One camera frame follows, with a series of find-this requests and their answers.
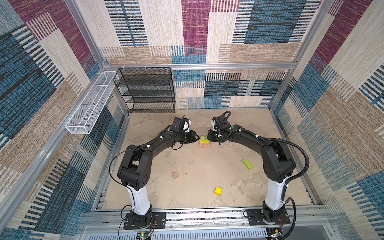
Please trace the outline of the green disc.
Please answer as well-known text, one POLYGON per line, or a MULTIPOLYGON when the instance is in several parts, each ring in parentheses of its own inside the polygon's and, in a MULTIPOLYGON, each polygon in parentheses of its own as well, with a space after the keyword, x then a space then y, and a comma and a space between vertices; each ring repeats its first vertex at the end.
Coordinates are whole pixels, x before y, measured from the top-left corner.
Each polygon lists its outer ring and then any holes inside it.
POLYGON ((207 142, 208 140, 207 140, 207 138, 206 137, 204 137, 204 136, 201 136, 200 137, 200 142, 207 142))

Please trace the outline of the yellow rectangular block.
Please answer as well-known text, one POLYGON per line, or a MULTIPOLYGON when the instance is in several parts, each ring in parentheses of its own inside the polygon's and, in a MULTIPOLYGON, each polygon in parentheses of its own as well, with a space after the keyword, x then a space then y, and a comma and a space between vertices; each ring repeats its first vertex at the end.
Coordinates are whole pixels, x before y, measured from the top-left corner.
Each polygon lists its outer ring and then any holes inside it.
POLYGON ((206 143, 210 143, 210 141, 206 137, 201 136, 200 137, 200 143, 201 144, 206 144, 206 143))

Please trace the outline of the natural wood block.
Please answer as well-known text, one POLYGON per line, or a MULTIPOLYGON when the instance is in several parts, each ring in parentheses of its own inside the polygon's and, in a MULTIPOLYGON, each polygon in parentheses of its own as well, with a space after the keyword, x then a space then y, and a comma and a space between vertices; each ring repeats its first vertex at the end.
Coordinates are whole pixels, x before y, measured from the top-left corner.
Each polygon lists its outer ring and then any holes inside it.
POLYGON ((211 146, 211 143, 199 143, 200 148, 209 148, 211 146))

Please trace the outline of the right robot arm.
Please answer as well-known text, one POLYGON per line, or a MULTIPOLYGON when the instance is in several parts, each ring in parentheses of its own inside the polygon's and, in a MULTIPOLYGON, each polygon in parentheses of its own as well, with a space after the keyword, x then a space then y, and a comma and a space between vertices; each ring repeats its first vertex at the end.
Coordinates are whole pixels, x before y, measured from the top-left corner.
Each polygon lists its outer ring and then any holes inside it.
POLYGON ((209 141, 219 144, 226 141, 237 143, 262 156, 263 170, 269 181, 260 215, 266 224, 274 224, 284 213, 286 181, 296 168, 287 144, 281 139, 266 139, 239 125, 231 125, 225 114, 213 117, 212 126, 213 129, 207 135, 209 141))

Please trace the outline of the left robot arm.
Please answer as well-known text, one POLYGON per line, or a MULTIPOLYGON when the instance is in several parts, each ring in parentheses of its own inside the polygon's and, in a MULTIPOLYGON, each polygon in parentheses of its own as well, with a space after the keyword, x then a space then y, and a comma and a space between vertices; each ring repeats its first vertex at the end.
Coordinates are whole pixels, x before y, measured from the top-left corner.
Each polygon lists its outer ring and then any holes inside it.
POLYGON ((171 125, 160 131, 157 137, 142 145, 127 147, 117 177, 129 192, 132 208, 129 217, 134 223, 146 227, 152 222, 152 205, 148 198, 153 159, 162 151, 197 142, 200 137, 190 130, 191 120, 175 117, 171 125))

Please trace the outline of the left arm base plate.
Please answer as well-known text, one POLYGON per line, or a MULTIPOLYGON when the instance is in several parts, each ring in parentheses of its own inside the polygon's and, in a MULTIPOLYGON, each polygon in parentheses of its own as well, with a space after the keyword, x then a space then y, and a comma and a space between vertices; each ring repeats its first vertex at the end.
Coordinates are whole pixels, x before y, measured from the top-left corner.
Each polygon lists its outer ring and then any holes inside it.
POLYGON ((149 211, 146 215, 141 216, 134 212, 129 212, 125 216, 124 230, 149 230, 164 229, 166 224, 166 212, 149 211))

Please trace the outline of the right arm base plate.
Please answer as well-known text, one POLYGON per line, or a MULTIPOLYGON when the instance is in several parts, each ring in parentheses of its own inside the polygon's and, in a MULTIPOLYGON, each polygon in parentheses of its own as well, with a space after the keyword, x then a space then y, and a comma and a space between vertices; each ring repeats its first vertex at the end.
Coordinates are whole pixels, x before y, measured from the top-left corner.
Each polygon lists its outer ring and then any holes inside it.
POLYGON ((291 218, 289 217, 285 208, 272 213, 265 213, 264 209, 248 209, 246 210, 246 217, 249 220, 250 226, 267 226, 267 225, 290 225, 291 218))

